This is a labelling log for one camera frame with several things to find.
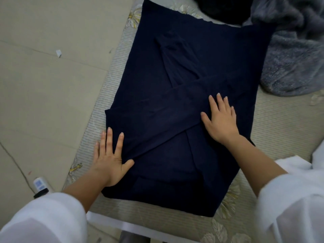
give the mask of person's left hand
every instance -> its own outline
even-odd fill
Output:
[[[93,163],[90,172],[95,172],[103,179],[107,180],[106,187],[116,185],[134,165],[134,160],[130,159],[122,164],[121,154],[124,141],[124,133],[120,133],[115,153],[112,152],[112,129],[109,127],[106,132],[101,134],[100,143],[96,143],[94,148]]]

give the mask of finger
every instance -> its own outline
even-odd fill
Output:
[[[106,142],[106,154],[112,155],[112,129],[108,127],[107,129],[107,142]]]
[[[206,130],[209,132],[211,130],[212,122],[210,121],[210,119],[206,113],[201,112],[200,115],[201,115],[201,120],[204,123]]]
[[[216,96],[217,98],[217,103],[218,103],[218,109],[220,112],[225,112],[226,108],[225,108],[225,103],[223,102],[222,96],[220,93],[217,94]]]
[[[235,120],[235,123],[236,123],[236,113],[235,113],[235,110],[234,110],[233,106],[231,107],[231,115],[232,115],[232,118]]]
[[[100,148],[99,148],[99,155],[105,155],[106,153],[106,132],[103,131],[101,133],[101,138],[100,138]]]
[[[129,159],[126,161],[126,163],[124,163],[121,167],[122,170],[122,177],[129,171],[129,169],[134,165],[134,160]]]
[[[228,97],[227,96],[224,98],[224,104],[225,104],[226,112],[231,113],[231,107],[229,106],[229,102],[228,102]]]
[[[210,110],[212,111],[212,115],[216,114],[218,112],[218,106],[212,96],[208,97]]]
[[[93,148],[93,162],[97,161],[99,158],[99,142],[96,142]]]
[[[118,141],[117,141],[117,145],[116,145],[116,149],[115,149],[115,157],[121,158],[121,154],[122,154],[122,148],[123,148],[123,141],[124,141],[124,133],[120,133],[119,137],[118,137]]]

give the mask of navy blue shirt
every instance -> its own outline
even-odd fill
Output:
[[[263,61],[274,27],[213,24],[144,0],[141,21],[106,126],[135,164],[102,193],[212,217],[239,167],[206,132],[208,96],[229,97],[250,138]]]

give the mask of tiled floor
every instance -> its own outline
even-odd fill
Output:
[[[30,184],[43,176],[62,189],[131,6],[0,0],[0,227],[32,200],[12,158]],[[101,230],[111,236],[89,227],[89,242],[116,242],[120,234]]]

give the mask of gray pants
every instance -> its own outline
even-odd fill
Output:
[[[150,243],[150,242],[151,239],[149,237],[133,234],[127,231],[122,231],[119,238],[119,243]]]

